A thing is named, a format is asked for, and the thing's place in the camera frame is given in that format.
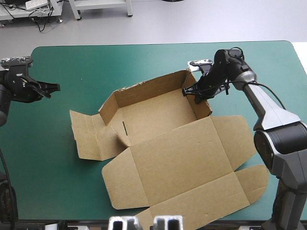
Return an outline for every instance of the shelf leg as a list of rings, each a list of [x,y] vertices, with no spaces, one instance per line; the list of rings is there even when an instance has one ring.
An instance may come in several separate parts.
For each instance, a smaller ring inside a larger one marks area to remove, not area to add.
[[[78,13],[77,7],[75,6],[74,0],[69,0],[69,3],[71,4],[71,10],[73,12],[73,15],[75,16],[75,19],[81,19],[80,14]]]
[[[58,16],[58,20],[57,20],[57,23],[63,23],[64,20],[60,18],[60,16]]]
[[[128,16],[133,15],[131,0],[126,0]]]

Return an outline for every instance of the open cardboard box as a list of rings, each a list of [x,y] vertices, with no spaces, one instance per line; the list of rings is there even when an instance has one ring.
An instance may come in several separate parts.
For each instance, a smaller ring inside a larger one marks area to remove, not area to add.
[[[206,101],[195,104],[194,96],[182,95],[182,87],[195,82],[191,72],[182,70],[114,91],[99,114],[71,111],[79,157],[103,161],[128,146],[209,116]]]
[[[130,146],[102,174],[114,208],[149,207],[137,215],[144,229],[155,216],[182,215],[194,230],[262,196],[264,165],[235,172],[255,152],[242,116],[209,116]]]
[[[71,111],[80,158],[106,160],[103,177],[116,209],[149,207],[156,215],[182,215],[186,230],[247,207],[266,189],[264,165],[235,172],[255,152],[241,116],[211,117],[182,87],[195,83],[178,71],[113,92],[93,116]]]

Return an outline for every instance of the gray floor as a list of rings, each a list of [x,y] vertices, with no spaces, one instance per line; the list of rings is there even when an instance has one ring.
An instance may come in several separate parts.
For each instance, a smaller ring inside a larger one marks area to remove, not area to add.
[[[68,2],[64,23],[44,34],[30,21],[0,28],[0,58],[30,55],[37,46],[152,44],[224,41],[307,41],[305,0],[184,0],[133,2],[124,8],[82,12],[77,21]]]

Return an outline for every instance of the electrical cable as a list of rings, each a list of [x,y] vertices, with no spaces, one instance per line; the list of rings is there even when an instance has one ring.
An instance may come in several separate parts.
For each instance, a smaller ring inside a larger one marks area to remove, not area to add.
[[[51,10],[50,10],[50,13],[48,13],[48,16],[46,17],[46,21],[45,21],[45,23],[44,23],[44,26],[43,26],[43,28],[41,29],[40,28],[40,25],[38,24],[38,21],[34,21],[34,23],[37,25],[37,27],[38,27],[38,30],[40,31],[40,32],[43,32],[44,31],[44,29],[45,29],[45,27],[46,27],[46,24],[48,23],[48,21],[49,21],[49,17],[52,15],[52,13],[53,13],[53,10],[54,10],[54,8],[53,7],[51,7]]]
[[[232,58],[235,58],[237,60],[239,60],[241,62],[242,65],[244,65],[244,60],[245,60],[245,57],[244,57],[244,53],[243,53],[243,50],[240,48],[240,47],[232,47],[230,50],[232,49],[238,49],[241,51],[242,53],[242,57],[237,57],[237,56],[232,56],[229,52],[228,52],[228,55]]]
[[[4,7],[4,9],[5,9],[5,10],[7,11],[7,13],[12,17],[12,19],[19,20],[19,21],[23,21],[23,20],[29,19],[30,16],[31,16],[33,13],[36,13],[36,12],[37,12],[37,13],[41,13],[41,14],[43,14],[43,13],[44,13],[44,14],[48,14],[48,15],[46,16],[46,21],[45,21],[45,23],[44,23],[44,25],[43,25],[43,28],[41,28],[40,25],[39,25],[39,23],[38,23],[39,20],[42,19],[42,16],[39,17],[38,20],[32,20],[32,21],[37,25],[38,30],[39,30],[40,32],[43,32],[43,31],[44,31],[44,29],[45,29],[47,23],[51,23],[51,22],[49,21],[49,18],[52,16],[52,13],[53,13],[53,11],[54,11],[54,8],[53,8],[53,7],[50,7],[49,5],[47,6],[47,9],[43,9],[43,7],[40,7],[40,8],[35,9],[35,10],[27,10],[27,9],[24,9],[24,8],[19,7],[19,6],[17,6],[17,5],[15,5],[15,6],[10,6],[10,5],[8,5],[8,4],[6,4],[6,3],[3,3],[3,2],[0,2],[0,5],[2,5],[2,6]],[[9,8],[15,8],[15,9],[20,9],[20,10],[27,11],[27,12],[31,12],[31,13],[28,15],[27,18],[25,18],[25,19],[19,19],[19,18],[15,18],[15,17],[9,12],[9,10],[7,9],[7,7],[9,7]]]
[[[243,83],[244,84],[243,89],[245,88],[246,85],[262,86],[262,87],[266,88],[268,91],[270,91],[270,93],[276,98],[276,100],[279,102],[279,104],[282,106],[282,108],[284,110],[286,110],[286,107],[284,106],[282,101],[279,99],[279,97],[274,93],[274,91],[272,89],[270,89],[267,85],[260,84],[258,82],[254,82],[254,81],[251,81],[251,82],[245,82],[245,81],[240,81],[240,80],[227,81],[227,82],[223,82],[223,83],[218,84],[218,85],[214,85],[214,86],[212,86],[212,87],[210,87],[208,89],[194,90],[194,91],[189,91],[189,92],[191,92],[191,93],[205,92],[205,91],[208,91],[208,90],[212,90],[212,88],[221,87],[222,85],[224,85],[227,88],[230,83],[232,83],[232,84],[233,83]]]
[[[8,181],[8,186],[9,186],[9,194],[10,194],[11,206],[12,206],[11,230],[14,230],[15,229],[15,221],[16,221],[15,202],[14,202],[14,198],[13,198],[13,195],[12,195],[13,191],[12,191],[12,184],[11,184],[11,180],[10,180],[9,170],[6,166],[6,162],[5,162],[5,159],[4,159],[4,156],[3,156],[1,150],[0,150],[0,158],[1,158],[1,161],[2,161],[2,165],[4,167],[6,179]]]

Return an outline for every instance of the robotic arm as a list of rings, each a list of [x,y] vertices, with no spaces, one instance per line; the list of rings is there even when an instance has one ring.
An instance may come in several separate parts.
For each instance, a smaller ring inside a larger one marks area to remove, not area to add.
[[[50,98],[51,93],[60,91],[59,84],[36,81],[29,76],[31,57],[5,58],[0,66],[0,126],[7,122],[11,101],[31,103]]]
[[[50,98],[51,93],[60,91],[59,84],[36,81],[29,76],[28,68],[32,65],[31,57],[5,58],[0,65],[0,126],[7,122],[11,101],[31,103]],[[0,172],[0,229],[14,229],[18,220],[16,193],[11,185],[3,154],[0,158],[5,174]]]
[[[272,218],[265,230],[304,230],[300,217],[307,198],[307,126],[300,118],[282,108],[257,83],[255,72],[238,48],[221,49],[210,60],[189,63],[201,71],[194,85],[183,89],[183,95],[195,95],[195,102],[213,98],[226,91],[229,83],[243,91],[258,120],[254,126],[254,144],[270,173],[279,179]]]

